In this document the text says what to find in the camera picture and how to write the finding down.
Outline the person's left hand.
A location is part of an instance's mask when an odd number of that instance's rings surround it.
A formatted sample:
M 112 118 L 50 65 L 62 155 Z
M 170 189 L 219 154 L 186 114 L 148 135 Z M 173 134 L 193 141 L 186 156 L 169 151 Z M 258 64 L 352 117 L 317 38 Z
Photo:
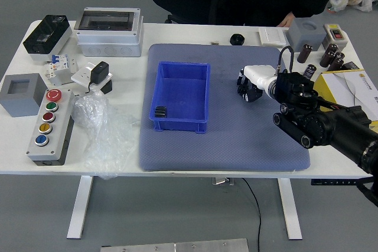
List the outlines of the person's left hand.
M 295 19 L 295 15 L 290 12 L 286 15 L 286 17 L 277 25 L 277 27 L 290 27 L 293 20 Z

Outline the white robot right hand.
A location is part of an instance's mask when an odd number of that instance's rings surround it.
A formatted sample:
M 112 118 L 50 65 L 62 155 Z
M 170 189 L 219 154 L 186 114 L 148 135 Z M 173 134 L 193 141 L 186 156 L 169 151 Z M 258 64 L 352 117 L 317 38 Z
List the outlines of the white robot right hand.
M 246 102 L 256 101 L 263 91 L 274 99 L 276 80 L 276 70 L 270 65 L 245 66 L 239 71 L 237 93 Z

